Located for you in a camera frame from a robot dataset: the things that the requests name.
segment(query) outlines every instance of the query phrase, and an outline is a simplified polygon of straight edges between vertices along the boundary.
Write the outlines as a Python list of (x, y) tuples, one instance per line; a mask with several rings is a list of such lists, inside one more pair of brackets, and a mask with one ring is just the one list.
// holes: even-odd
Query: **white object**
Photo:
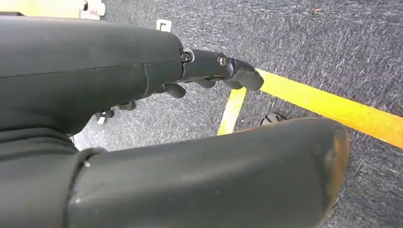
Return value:
[(171, 32), (172, 28), (172, 21), (170, 20), (157, 20), (157, 30), (164, 31), (164, 32)]
[(106, 7), (101, 0), (85, 0), (82, 2), (82, 6), (80, 7), (80, 18), (100, 20), (100, 16), (105, 15)]
[(97, 123), (98, 124), (104, 124), (106, 122), (106, 118), (105, 117), (99, 117)]

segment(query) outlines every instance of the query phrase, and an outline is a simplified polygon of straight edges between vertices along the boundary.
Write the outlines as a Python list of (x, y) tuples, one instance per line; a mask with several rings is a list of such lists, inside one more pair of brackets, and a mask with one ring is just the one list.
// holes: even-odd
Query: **yellow tape line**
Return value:
[(230, 134), (234, 130), (240, 109), (242, 108), (243, 99), (246, 95), (246, 89), (233, 89), (231, 91), (228, 102), (225, 105), (224, 114), (222, 115), (221, 124), (218, 128), (217, 135)]
[(403, 149), (403, 118), (258, 70), (263, 92)]

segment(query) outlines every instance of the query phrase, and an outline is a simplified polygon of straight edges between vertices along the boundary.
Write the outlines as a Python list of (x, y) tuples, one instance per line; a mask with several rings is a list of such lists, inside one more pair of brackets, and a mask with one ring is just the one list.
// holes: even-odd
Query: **prosthetic arm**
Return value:
[(323, 118), (112, 153), (67, 135), (178, 82), (258, 90), (249, 64), (108, 22), (0, 17), (0, 227), (311, 228), (329, 212), (348, 133)]
[(184, 96), (177, 82), (258, 90), (263, 79), (221, 53), (184, 50), (167, 32), (103, 21), (0, 18), (1, 130), (79, 132), (90, 116), (152, 93)]

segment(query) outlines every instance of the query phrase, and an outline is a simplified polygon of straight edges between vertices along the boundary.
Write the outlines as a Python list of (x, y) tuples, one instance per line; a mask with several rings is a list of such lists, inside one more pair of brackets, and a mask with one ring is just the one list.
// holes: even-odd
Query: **wheel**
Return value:
[(112, 109), (107, 109), (102, 112), (95, 114), (96, 122), (98, 124), (106, 123), (107, 118), (112, 118), (115, 115), (115, 112)]
[(285, 120), (285, 118), (281, 114), (269, 113), (269, 114), (265, 115), (265, 117), (260, 121), (259, 126), (267, 125), (267, 124), (274, 124), (274, 123), (278, 123), (283, 120)]
[(135, 108), (136, 108), (136, 103), (134, 101), (130, 101), (130, 102), (119, 105), (120, 110), (132, 111)]

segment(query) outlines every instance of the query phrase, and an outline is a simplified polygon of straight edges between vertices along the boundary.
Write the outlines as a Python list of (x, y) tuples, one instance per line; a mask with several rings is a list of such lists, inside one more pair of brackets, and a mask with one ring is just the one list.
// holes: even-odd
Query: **gray carpet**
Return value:
[[(403, 116), (403, 3), (399, 0), (105, 0), (108, 21), (173, 22), (184, 46), (224, 52), (255, 67)], [(216, 134), (230, 90), (185, 85), (183, 99), (153, 95), (105, 125), (90, 121), (80, 148), (109, 150)], [(236, 129), (271, 111), (317, 116), (248, 92)], [(345, 184), (324, 228), (403, 227), (403, 150), (351, 130)]]

